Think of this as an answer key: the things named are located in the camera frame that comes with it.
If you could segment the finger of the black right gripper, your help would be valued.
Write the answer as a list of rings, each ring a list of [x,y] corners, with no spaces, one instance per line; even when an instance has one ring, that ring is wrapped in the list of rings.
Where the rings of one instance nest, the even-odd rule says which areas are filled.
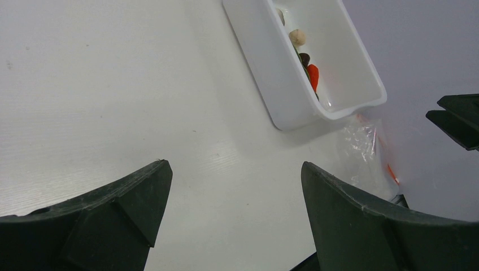
[[[446,95],[438,105],[478,130],[478,94]]]
[[[426,113],[426,118],[467,151],[478,151],[478,130],[453,113],[432,110]]]

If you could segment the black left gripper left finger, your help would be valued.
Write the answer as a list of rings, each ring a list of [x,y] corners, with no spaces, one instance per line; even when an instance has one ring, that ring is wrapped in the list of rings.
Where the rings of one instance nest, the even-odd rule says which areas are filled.
[[[2,270],[144,270],[166,210],[167,160],[27,215],[1,217]]]

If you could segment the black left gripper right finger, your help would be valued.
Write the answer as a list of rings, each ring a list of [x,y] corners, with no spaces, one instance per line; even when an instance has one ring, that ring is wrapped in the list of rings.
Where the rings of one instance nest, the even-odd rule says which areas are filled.
[[[304,162],[301,183],[316,247],[296,270],[477,270],[478,223],[383,200]]]

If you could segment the clear orange zip bag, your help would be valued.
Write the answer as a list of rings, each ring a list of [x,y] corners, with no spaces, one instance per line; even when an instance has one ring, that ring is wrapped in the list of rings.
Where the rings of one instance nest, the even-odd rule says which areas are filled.
[[[338,131],[337,153],[341,163],[339,179],[383,200],[399,194],[380,119],[368,120],[361,114],[350,117]]]

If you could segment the green leafy vegetable toy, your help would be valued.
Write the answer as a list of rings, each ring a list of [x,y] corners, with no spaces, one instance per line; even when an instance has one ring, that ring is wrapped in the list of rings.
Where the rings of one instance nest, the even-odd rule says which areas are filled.
[[[294,51],[295,51],[295,53],[296,53],[298,59],[299,59],[300,62],[301,62],[301,59],[300,59],[300,57],[299,57],[299,52],[298,52],[298,50],[297,50],[296,48],[294,48]],[[309,82],[310,82],[310,78],[309,78],[309,74],[308,74],[308,72],[307,72],[307,69],[306,69],[304,66],[302,66],[302,68],[303,68],[303,70],[304,70],[304,72],[305,72],[305,74],[306,74],[306,76],[307,76],[307,78],[308,78],[308,80],[309,80]]]

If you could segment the white plastic bin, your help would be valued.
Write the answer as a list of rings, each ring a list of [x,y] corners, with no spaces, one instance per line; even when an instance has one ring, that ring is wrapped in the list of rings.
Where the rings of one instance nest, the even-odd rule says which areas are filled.
[[[385,87],[342,1],[224,1],[223,7],[279,130],[339,120],[386,102]],[[295,29],[306,34],[298,48],[289,39]],[[319,68],[319,99],[294,48]]]

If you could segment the orange carrot toy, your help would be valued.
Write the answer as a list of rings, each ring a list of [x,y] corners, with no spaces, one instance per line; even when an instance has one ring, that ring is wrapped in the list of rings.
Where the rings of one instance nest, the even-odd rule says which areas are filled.
[[[313,88],[314,93],[317,93],[317,86],[319,83],[320,73],[317,66],[314,64],[309,64],[307,66],[307,72],[309,74],[310,83]]]

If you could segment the brown mushroom toy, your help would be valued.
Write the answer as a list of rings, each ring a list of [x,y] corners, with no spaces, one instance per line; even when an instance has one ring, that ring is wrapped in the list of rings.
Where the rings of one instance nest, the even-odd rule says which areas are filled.
[[[302,66],[307,68],[310,63],[310,56],[307,53],[299,53],[299,57],[301,59]]]

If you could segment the beige garlic bulb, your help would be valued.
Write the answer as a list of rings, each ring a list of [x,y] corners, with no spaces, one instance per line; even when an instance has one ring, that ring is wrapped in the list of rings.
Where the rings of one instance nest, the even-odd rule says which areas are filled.
[[[306,43],[306,34],[301,29],[295,29],[289,33],[289,39],[293,46],[298,48]]]

